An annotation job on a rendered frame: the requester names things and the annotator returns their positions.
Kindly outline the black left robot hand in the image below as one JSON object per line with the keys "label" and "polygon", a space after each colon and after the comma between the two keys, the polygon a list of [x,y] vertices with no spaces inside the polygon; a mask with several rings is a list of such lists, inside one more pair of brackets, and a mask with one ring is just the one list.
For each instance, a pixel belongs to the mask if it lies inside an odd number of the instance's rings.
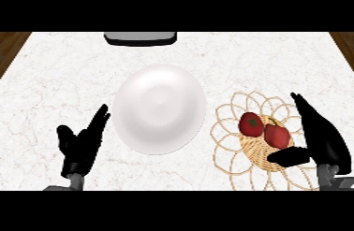
{"label": "black left robot hand", "polygon": [[56,127],[58,148],[65,156],[61,176],[73,174],[84,177],[93,167],[96,153],[102,143],[102,133],[110,120],[108,106],[102,105],[92,118],[89,126],[76,135],[67,125]]}

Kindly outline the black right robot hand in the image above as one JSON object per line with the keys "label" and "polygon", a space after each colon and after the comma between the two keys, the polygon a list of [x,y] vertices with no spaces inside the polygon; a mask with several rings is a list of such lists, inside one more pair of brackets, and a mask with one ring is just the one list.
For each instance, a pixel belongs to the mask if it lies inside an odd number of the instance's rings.
{"label": "black right robot hand", "polygon": [[313,108],[301,94],[290,94],[302,117],[302,131],[307,147],[289,147],[271,153],[267,161],[283,167],[305,164],[314,160],[317,166],[338,166],[339,175],[351,173],[351,154],[344,137],[332,122]]}

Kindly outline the woven wicker placemat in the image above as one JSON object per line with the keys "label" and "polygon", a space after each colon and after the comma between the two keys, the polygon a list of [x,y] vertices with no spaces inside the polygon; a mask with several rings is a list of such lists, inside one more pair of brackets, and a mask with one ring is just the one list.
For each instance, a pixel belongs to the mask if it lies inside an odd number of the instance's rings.
{"label": "woven wicker placemat", "polygon": [[277,124],[289,131],[289,146],[304,145],[301,115],[293,103],[268,97],[259,91],[234,92],[230,102],[216,107],[216,122],[210,128],[215,141],[213,165],[228,176],[234,191],[318,191],[313,161],[289,168],[267,161],[277,152],[264,136],[247,137],[238,130],[244,112],[258,114],[262,124]]}

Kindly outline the white round plate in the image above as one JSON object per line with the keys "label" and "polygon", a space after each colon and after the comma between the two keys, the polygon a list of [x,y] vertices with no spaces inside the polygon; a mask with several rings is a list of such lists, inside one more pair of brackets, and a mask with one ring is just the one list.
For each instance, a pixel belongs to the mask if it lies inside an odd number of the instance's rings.
{"label": "white round plate", "polygon": [[175,65],[144,67],[114,97],[114,129],[138,152],[161,155],[181,149],[204,121],[206,97],[193,74]]}

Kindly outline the grey and black appliance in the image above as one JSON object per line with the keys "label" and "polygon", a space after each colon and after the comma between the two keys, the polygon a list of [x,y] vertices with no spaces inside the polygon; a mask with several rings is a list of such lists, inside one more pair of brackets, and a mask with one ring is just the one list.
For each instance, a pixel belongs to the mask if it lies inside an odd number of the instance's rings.
{"label": "grey and black appliance", "polygon": [[104,38],[111,45],[150,47],[170,45],[178,40],[176,32],[105,32]]}

